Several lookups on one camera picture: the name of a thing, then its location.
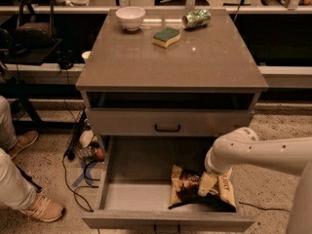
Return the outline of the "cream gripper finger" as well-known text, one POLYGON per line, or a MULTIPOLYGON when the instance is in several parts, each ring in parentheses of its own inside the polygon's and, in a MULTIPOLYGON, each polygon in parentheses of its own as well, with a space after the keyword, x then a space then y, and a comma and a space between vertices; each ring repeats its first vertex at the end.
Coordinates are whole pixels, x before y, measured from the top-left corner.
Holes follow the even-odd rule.
POLYGON ((218 191, 215 189, 217 184, 217 177, 210 173, 204 172, 198 187, 198 194, 206 197, 208 194, 217 195, 218 191))

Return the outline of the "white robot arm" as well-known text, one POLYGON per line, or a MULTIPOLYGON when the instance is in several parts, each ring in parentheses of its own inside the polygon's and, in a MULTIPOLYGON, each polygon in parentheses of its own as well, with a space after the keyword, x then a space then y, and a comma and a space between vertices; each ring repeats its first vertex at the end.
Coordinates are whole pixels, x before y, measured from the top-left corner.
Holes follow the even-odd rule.
POLYGON ((217 176, 245 164, 300 177, 286 234, 312 234, 312 137, 260 140, 244 127, 218 137, 204 161, 217 176))

